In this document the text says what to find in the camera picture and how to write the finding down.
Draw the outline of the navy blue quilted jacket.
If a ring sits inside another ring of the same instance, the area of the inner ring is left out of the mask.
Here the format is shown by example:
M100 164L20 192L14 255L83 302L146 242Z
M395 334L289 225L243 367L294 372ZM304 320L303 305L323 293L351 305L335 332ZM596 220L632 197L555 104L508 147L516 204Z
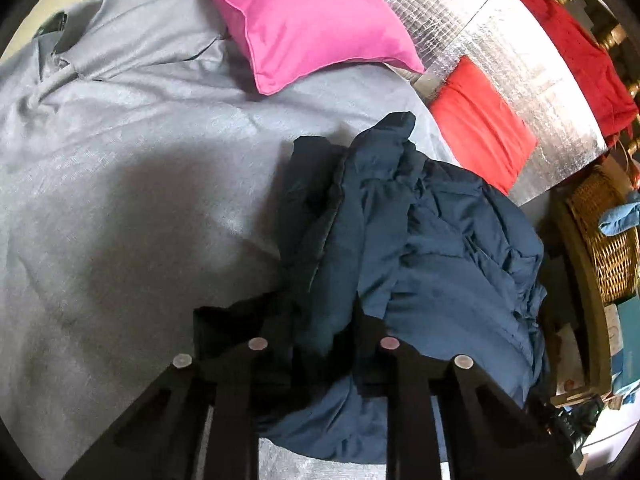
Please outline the navy blue quilted jacket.
M302 373L263 437L318 460L380 464L386 404L358 390L355 313L424 356L467 354L517 403L544 367L544 246L481 177L430 159L393 113L341 146L302 136L279 208L278 315Z

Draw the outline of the teal cardboard box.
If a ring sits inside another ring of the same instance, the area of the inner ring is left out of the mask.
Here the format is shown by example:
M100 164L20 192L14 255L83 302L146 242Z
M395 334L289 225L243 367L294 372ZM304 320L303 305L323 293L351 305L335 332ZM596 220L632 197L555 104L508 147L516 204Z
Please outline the teal cardboard box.
M639 399L639 297L604 308L611 353L613 396L623 404Z

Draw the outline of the wooden side table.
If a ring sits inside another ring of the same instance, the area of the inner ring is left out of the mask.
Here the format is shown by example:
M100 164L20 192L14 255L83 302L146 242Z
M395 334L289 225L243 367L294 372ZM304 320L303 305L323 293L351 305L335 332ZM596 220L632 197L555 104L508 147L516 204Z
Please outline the wooden side table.
M585 385L551 399L556 406L572 406L585 402L593 396L604 399L611 392L611 351L604 304L596 274L577 222L573 218L570 207L558 192L551 193L550 214L560 232L576 278L584 319L582 324L585 326L588 344L588 359L584 360L588 363L588 370L584 373Z

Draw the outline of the grey bed sheet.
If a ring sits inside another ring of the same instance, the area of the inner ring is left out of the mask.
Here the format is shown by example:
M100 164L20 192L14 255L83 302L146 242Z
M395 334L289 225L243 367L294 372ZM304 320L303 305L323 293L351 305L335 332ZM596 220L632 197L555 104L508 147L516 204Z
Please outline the grey bed sheet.
M277 281L292 142L426 106L380 64L264 98L209 0L92 0L1 65L1 416L61 478L176 353L192 311Z

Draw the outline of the blue cloth in basket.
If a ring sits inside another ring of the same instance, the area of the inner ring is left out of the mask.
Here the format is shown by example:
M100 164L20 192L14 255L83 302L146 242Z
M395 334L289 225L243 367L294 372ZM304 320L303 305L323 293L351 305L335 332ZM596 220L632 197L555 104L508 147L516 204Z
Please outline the blue cloth in basket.
M605 211L599 219L600 232L613 237L640 224L640 197L638 191L632 191L627 195L626 203Z

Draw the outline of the red cushion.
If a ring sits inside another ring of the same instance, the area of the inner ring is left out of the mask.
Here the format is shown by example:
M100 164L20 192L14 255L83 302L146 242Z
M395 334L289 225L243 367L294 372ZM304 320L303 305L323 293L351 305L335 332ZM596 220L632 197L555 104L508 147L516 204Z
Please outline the red cushion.
M461 167L509 194L538 140L470 58L460 58L430 111Z

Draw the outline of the red blanket on railing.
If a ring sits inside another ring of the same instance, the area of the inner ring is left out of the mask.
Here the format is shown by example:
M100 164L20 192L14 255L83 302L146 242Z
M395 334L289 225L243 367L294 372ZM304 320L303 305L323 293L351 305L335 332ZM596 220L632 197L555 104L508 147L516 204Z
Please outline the red blanket on railing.
M520 0L559 51L609 148L639 113L610 56L555 0Z

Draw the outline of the pink pillow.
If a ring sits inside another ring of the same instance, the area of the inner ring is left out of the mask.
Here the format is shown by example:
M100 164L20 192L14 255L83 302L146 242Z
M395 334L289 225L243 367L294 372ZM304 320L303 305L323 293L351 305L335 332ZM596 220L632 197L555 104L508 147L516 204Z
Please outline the pink pillow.
M381 62L424 70L405 25L384 0L213 0L272 96L330 65Z

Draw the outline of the silver foil insulation panel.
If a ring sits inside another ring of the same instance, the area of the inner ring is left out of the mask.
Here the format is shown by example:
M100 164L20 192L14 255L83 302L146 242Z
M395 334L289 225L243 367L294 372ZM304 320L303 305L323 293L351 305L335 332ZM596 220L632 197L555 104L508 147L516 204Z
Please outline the silver foil insulation panel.
M385 0L425 67L403 70L424 102L468 56L537 137L510 193L523 205L606 150L582 90L551 39L520 0Z

